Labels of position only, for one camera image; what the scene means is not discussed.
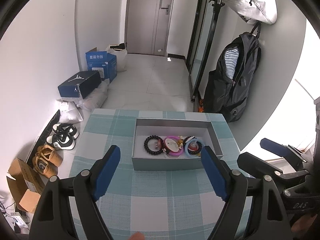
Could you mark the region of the person's left hand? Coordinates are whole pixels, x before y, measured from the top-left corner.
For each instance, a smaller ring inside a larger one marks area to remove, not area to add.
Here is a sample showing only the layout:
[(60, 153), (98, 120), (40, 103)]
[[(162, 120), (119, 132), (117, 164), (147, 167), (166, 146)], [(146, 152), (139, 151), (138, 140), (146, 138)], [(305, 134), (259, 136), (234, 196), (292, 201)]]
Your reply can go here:
[(130, 236), (129, 240), (144, 240), (145, 236), (141, 232), (136, 232)]

